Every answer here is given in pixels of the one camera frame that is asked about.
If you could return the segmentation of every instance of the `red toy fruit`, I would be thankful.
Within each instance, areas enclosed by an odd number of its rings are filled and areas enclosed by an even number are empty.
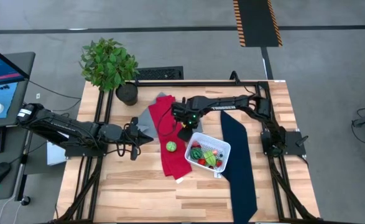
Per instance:
[[[194,142],[192,142],[192,146],[191,147],[199,147],[199,148],[201,148],[201,145],[198,142],[194,141]]]
[[[217,163],[215,164],[217,167],[220,167],[222,165],[222,161],[217,159]]]
[[[199,159],[197,161],[197,163],[199,163],[200,165],[204,166],[206,164],[206,160],[205,159]]]

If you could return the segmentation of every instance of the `red towel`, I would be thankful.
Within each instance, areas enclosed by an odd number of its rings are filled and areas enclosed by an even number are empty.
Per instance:
[[[185,142],[177,137],[182,126],[180,123],[176,124],[173,116],[171,115],[171,104],[174,101],[175,97],[173,96],[158,97],[156,99],[156,104],[149,106],[149,112],[159,136],[160,155],[164,175],[173,175],[174,179],[177,180],[191,172],[192,168],[185,159],[185,151],[187,150]],[[169,141],[176,143],[177,150],[175,152],[169,152],[167,150],[166,145]]]

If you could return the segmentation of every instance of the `concrete floor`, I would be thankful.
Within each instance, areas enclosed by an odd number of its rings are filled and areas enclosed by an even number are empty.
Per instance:
[[[272,4],[280,26],[365,25],[365,0]],[[232,2],[224,0],[0,0],[0,30],[228,26],[235,25],[233,13]],[[274,78],[288,83],[299,128],[310,137],[305,145],[321,216],[365,223],[365,145],[350,129],[355,111],[365,107],[365,30],[281,31],[281,36],[284,46],[268,49],[269,58]],[[100,37],[124,43],[140,67],[182,65],[185,79],[225,79],[231,70],[242,79],[265,79],[260,49],[241,48],[235,31],[0,34],[0,52],[35,52],[33,81],[81,96],[80,47]],[[25,101],[54,110],[73,104],[34,85]],[[77,111],[71,110],[73,118]],[[365,128],[356,132],[365,139]],[[58,166],[29,176],[25,193],[34,201],[21,208],[16,223],[52,218],[62,175]],[[13,222],[17,206],[6,207],[2,223]]]

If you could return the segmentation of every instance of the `yellow black striped tape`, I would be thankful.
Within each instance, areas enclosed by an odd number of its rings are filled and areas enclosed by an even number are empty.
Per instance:
[[[240,18],[240,10],[238,0],[233,0],[234,15],[236,17],[236,23],[238,25],[238,35],[240,46],[245,47],[246,41],[244,40],[244,33],[242,27],[242,19]]]
[[[272,18],[272,22],[274,23],[275,33],[276,33],[276,36],[277,36],[277,41],[279,43],[279,47],[281,47],[281,46],[283,46],[282,38],[280,38],[279,27],[277,26],[277,23],[276,23],[276,17],[275,17],[274,10],[272,9],[272,3],[270,2],[270,0],[267,0],[267,1],[268,1],[270,16]]]

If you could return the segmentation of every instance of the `dark blue towel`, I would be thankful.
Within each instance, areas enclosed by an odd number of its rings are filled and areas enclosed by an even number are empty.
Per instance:
[[[246,128],[221,111],[224,141],[231,145],[228,163],[222,175],[229,181],[234,223],[247,224],[257,211]]]

